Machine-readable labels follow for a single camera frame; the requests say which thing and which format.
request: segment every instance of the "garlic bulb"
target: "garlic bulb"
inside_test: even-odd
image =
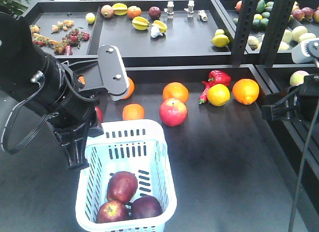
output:
[[[156,38],[158,36],[163,36],[163,33],[161,33],[160,29],[158,26],[154,25],[151,28],[151,37]]]

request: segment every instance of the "black table surface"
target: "black table surface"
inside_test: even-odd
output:
[[[164,231],[286,232],[296,175],[257,104],[232,98],[223,107],[199,106],[202,84],[185,85],[191,91],[186,121],[174,128],[162,125],[177,195]],[[104,121],[121,120],[126,104],[141,103],[146,118],[160,123],[157,92],[163,87],[138,84],[132,97],[118,102],[104,96]],[[0,101],[2,130],[15,102],[2,92]],[[11,142],[21,140],[38,119],[23,109]],[[79,171],[67,170],[47,127],[18,154],[1,152],[0,231],[83,232],[75,219],[78,178]],[[312,207],[301,202],[301,212],[311,215],[315,227]],[[298,213],[294,231],[318,230],[308,230]]]

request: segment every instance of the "black cable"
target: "black cable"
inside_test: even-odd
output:
[[[41,130],[42,126],[46,123],[46,121],[56,116],[56,113],[43,115],[41,119],[39,120],[38,124],[36,125],[36,127],[33,130],[31,130],[22,141],[20,141],[15,147],[11,149],[9,148],[8,146],[9,136],[11,134],[13,125],[15,123],[15,120],[18,116],[20,109],[25,103],[32,100],[38,94],[38,92],[43,88],[44,82],[45,82],[44,75],[42,75],[40,80],[37,82],[39,84],[39,89],[27,99],[16,104],[11,110],[10,115],[8,116],[8,119],[6,121],[4,130],[2,133],[2,137],[1,137],[1,147],[4,151],[9,152],[11,154],[15,154],[21,151],[24,147],[26,147],[26,145],[28,145],[35,138],[35,136],[39,133],[39,131]]]
[[[315,110],[315,113],[314,113],[313,120],[311,121],[309,130],[308,130],[308,134],[307,134],[306,142],[305,142],[305,145],[304,145],[304,149],[303,149],[303,155],[302,155],[302,158],[301,158],[300,167],[299,167],[299,173],[298,173],[298,178],[297,178],[295,197],[294,197],[294,200],[293,200],[293,205],[292,205],[291,214],[290,214],[288,232],[292,232],[293,231],[293,226],[294,226],[294,221],[295,221],[295,216],[296,216],[297,200],[298,200],[298,196],[299,196],[299,192],[300,192],[300,185],[301,185],[301,180],[302,180],[302,176],[303,176],[303,172],[304,172],[306,155],[307,155],[307,152],[308,152],[308,146],[309,146],[311,134],[313,132],[313,129],[314,129],[317,117],[318,117],[318,113],[319,113],[319,98],[318,98],[317,107],[316,107],[316,110]]]
[[[91,62],[91,61],[97,61],[97,59],[94,59],[94,60],[87,60],[87,61],[83,61],[83,62],[79,62],[79,63],[84,63],[84,62]],[[68,86],[68,88],[70,89],[70,91],[73,92],[73,94],[79,98],[80,100],[82,101],[86,101],[86,102],[95,102],[95,101],[98,101],[100,99],[100,95],[98,94],[96,97],[94,98],[87,98],[87,97],[84,97],[84,96],[81,96],[77,91],[74,90],[73,86],[71,85],[70,81],[69,81],[69,78],[67,77],[66,75],[66,71],[69,72],[69,74],[71,74],[71,69],[70,69],[70,66],[74,65],[74,64],[77,64],[76,62],[74,62],[73,64],[70,64],[68,66],[64,66],[64,72],[63,72],[63,78],[64,80],[66,81],[66,85]]]
[[[98,101],[100,99],[99,96],[96,96],[94,98],[87,98],[84,96],[81,96],[79,93],[77,93],[77,91],[74,90],[74,88],[72,87],[71,83],[69,82],[69,78],[66,76],[66,73],[63,73],[63,78],[66,81],[67,86],[69,87],[69,89],[73,92],[73,94],[79,98],[82,101],[86,101],[86,102],[94,102],[94,101]]]

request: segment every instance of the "white plastic basket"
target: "white plastic basket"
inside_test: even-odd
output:
[[[102,123],[104,135],[88,138],[85,156],[90,167],[80,172],[75,212],[79,225],[91,232],[162,232],[174,214],[177,199],[163,129],[152,120]],[[163,213],[157,217],[96,224],[105,203],[110,177],[129,171],[139,186],[131,203],[143,195],[155,196]]]

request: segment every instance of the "red apple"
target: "red apple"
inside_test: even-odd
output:
[[[316,10],[313,15],[314,22],[319,22],[319,10]]]
[[[118,171],[109,180],[106,190],[108,201],[118,200],[126,205],[138,189],[138,179],[128,171]]]
[[[98,117],[99,121],[103,122],[103,113],[102,113],[100,107],[96,106],[95,112],[96,112],[96,116]]]
[[[187,107],[178,99],[166,99],[159,107],[159,117],[168,126],[174,127],[180,125],[186,119],[186,116]]]
[[[129,210],[120,201],[108,201],[100,207],[96,223],[108,223],[126,221],[129,217]]]
[[[302,11],[301,9],[296,9],[292,12],[292,16],[297,20],[297,21],[302,21],[305,18],[305,12]]]
[[[157,6],[151,6],[151,8],[149,9],[149,15],[150,15],[151,19],[158,20],[160,18],[160,15],[161,15],[160,8]]]
[[[151,218],[163,213],[159,201],[154,196],[143,196],[135,200],[131,212],[133,219]]]
[[[302,11],[304,11],[304,13],[305,13],[305,19],[306,20],[311,19],[313,17],[314,13],[315,13],[315,11],[312,8],[310,8],[310,7],[304,7],[302,9]]]

